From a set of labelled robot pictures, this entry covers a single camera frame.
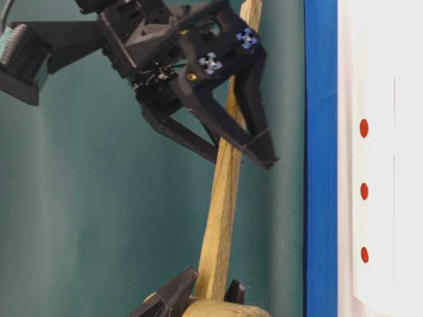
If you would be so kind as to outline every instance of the blue tape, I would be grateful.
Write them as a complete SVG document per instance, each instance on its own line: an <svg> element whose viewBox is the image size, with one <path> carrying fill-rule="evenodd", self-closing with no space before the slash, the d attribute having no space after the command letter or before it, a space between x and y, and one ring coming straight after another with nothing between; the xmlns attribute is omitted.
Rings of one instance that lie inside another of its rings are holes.
<svg viewBox="0 0 423 317"><path fill-rule="evenodd" d="M337 0L305 0L307 317L338 316Z"/></svg>

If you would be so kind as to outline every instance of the wooden stick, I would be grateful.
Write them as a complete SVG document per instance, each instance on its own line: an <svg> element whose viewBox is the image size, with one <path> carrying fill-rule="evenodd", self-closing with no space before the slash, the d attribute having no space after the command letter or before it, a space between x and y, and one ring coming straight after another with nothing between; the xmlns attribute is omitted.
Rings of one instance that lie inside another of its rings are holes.
<svg viewBox="0 0 423 317"><path fill-rule="evenodd" d="M246 0L241 7L240 16L251 28L258 30L261 10L262 0ZM232 77L229 81L226 109L245 127L233 92L234 84L235 78ZM241 152L221 138L200 258L200 276L196 284L196 296L201 299L223 300L225 296L240 165Z"/></svg>

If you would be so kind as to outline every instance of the screw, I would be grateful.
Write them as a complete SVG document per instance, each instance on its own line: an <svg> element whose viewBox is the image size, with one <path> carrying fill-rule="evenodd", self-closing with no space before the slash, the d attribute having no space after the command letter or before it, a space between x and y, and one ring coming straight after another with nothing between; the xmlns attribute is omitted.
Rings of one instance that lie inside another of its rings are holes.
<svg viewBox="0 0 423 317"><path fill-rule="evenodd" d="M197 75L196 74L193 74L193 73L188 73L188 74L186 74L186 78L189 81L196 81L197 80Z"/></svg>

